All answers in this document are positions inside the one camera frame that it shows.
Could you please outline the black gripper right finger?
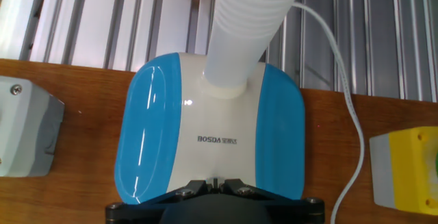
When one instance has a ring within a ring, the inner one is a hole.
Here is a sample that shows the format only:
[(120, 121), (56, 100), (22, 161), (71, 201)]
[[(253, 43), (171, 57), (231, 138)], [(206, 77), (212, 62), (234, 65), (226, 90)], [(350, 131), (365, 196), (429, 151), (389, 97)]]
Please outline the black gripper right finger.
[(218, 185), (222, 196), (230, 199), (227, 214), (242, 217), (245, 223), (323, 223), (324, 201), (317, 197), (289, 199), (245, 184), (240, 179), (227, 179)]

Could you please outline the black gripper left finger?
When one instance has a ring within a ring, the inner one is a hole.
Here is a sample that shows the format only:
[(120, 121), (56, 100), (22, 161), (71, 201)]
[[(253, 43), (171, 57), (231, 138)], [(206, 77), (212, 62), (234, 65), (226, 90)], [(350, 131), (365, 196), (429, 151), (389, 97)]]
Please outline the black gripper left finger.
[(106, 224), (159, 223), (164, 212), (177, 203), (211, 192), (205, 180), (191, 180), (186, 186), (139, 204), (111, 203), (105, 207)]

